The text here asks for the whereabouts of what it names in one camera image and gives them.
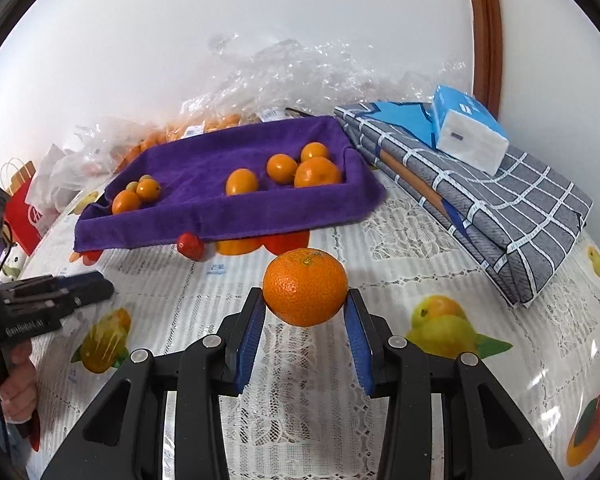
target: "human hand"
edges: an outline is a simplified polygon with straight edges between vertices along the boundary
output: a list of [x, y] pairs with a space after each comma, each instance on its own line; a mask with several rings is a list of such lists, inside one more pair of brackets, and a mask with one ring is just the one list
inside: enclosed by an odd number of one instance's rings
[[4, 418], [11, 424], [27, 422], [38, 403], [36, 367], [29, 358], [31, 351], [30, 340], [11, 350], [11, 362], [14, 367], [7, 380], [0, 386]]

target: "red paper bag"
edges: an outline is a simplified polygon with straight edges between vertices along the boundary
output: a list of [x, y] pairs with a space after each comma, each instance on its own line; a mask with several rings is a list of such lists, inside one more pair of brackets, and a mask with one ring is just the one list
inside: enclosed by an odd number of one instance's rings
[[33, 206], [24, 202], [30, 185], [31, 178], [29, 177], [7, 202], [4, 211], [4, 219], [11, 226], [14, 240], [28, 256], [31, 256], [42, 239], [36, 229], [36, 224], [42, 219], [42, 215]]

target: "folded cloth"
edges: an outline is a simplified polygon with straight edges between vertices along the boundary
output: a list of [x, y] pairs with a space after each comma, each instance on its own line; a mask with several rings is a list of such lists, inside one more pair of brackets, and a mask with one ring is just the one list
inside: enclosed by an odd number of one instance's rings
[[[342, 184], [295, 189], [267, 176], [271, 155], [298, 159], [318, 141], [343, 174]], [[260, 190], [226, 196], [230, 173], [248, 168]], [[110, 204], [129, 182], [150, 174], [160, 198], [137, 211], [110, 213]], [[384, 187], [352, 147], [333, 117], [250, 124], [155, 146], [122, 171], [75, 226], [74, 250], [135, 248], [171, 244], [184, 232], [203, 240], [230, 240], [299, 231], [364, 218], [384, 199]]]
[[406, 130], [368, 114], [367, 104], [335, 115], [363, 156], [389, 175], [454, 236], [506, 300], [528, 304], [574, 245], [592, 200], [516, 147], [494, 177], [437, 152]]

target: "gray plaid fabric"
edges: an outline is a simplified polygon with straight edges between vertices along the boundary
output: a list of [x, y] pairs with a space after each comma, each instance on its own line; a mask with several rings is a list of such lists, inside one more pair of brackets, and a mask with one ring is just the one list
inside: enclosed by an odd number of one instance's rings
[[[569, 253], [592, 200], [548, 165], [510, 146], [496, 176], [437, 152], [404, 129], [359, 117], [365, 104], [335, 115], [362, 155], [389, 175], [454, 236], [512, 304], [528, 305]], [[464, 233], [378, 158], [389, 155], [453, 206]]]

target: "tablecloth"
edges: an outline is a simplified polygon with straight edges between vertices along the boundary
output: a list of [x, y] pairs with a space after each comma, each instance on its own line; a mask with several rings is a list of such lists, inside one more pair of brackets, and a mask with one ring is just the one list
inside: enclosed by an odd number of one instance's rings
[[[462, 305], [476, 333], [510, 349], [484, 362], [540, 435], [567, 480], [583, 479], [600, 460], [600, 438], [578, 466], [568, 464], [571, 435], [600, 394], [600, 251], [583, 232], [574, 250], [528, 309], [509, 308], [485, 272], [403, 190], [379, 171], [386, 201], [355, 224], [313, 230], [309, 247], [346, 268], [373, 314], [396, 334], [411, 329], [411, 313], [431, 295]], [[76, 198], [77, 203], [85, 192]], [[61, 331], [34, 341], [38, 368], [40, 451], [29, 458], [32, 479], [88, 403], [114, 373], [87, 370], [71, 357], [105, 314], [130, 318], [126, 347], [154, 354], [185, 349], [215, 332], [260, 286], [274, 258], [264, 247], [242, 256], [215, 254], [192, 262], [173, 246], [107, 250], [93, 266], [70, 263], [77, 215], [70, 206], [41, 241], [23, 278], [97, 269], [116, 293], [80, 309]], [[164, 478], [173, 478], [173, 413], [167, 410]], [[432, 478], [442, 478], [439, 402], [434, 405]], [[222, 398], [222, 428], [232, 478], [369, 479], [378, 470], [386, 402], [371, 400], [352, 366], [342, 313], [310, 329], [267, 313], [251, 383], [238, 398]]]

